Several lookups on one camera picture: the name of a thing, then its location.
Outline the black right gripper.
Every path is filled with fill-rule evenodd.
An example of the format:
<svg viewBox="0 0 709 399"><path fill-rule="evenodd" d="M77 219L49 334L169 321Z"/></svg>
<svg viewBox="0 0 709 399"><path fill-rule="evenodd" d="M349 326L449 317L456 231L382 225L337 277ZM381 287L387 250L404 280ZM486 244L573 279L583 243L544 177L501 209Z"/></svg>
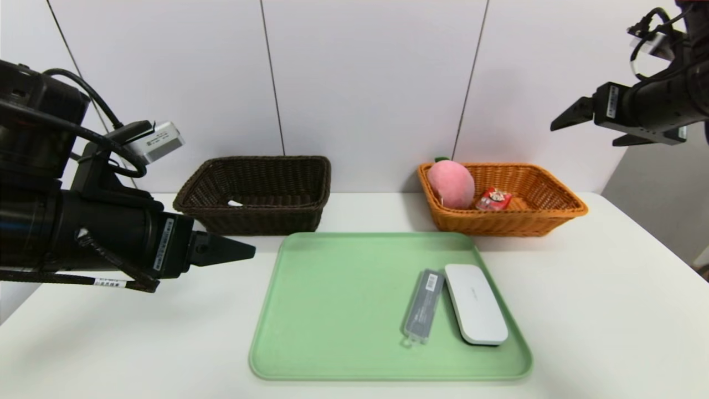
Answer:
<svg viewBox="0 0 709 399"><path fill-rule="evenodd" d="M550 131L592 121L622 134L614 147L686 142L678 125L686 100L686 71L629 88L617 83L600 86L593 98L583 96L550 124Z"/></svg>

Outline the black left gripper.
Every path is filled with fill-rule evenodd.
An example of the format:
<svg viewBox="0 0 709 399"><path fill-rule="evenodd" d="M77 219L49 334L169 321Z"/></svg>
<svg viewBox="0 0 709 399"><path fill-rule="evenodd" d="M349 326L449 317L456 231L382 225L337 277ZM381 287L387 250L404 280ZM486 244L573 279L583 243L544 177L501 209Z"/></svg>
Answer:
<svg viewBox="0 0 709 399"><path fill-rule="evenodd" d="M66 190L60 199L61 210L56 217L57 270L117 269L93 248L79 245L76 235L81 228L87 229L114 259L127 261L158 279L179 277L188 270L188 263L217 265L252 259L256 253L256 247L248 243L214 233L192 232L192 219L164 212L156 201L150 201L149 207L134 207L88 200L76 191Z"/></svg>

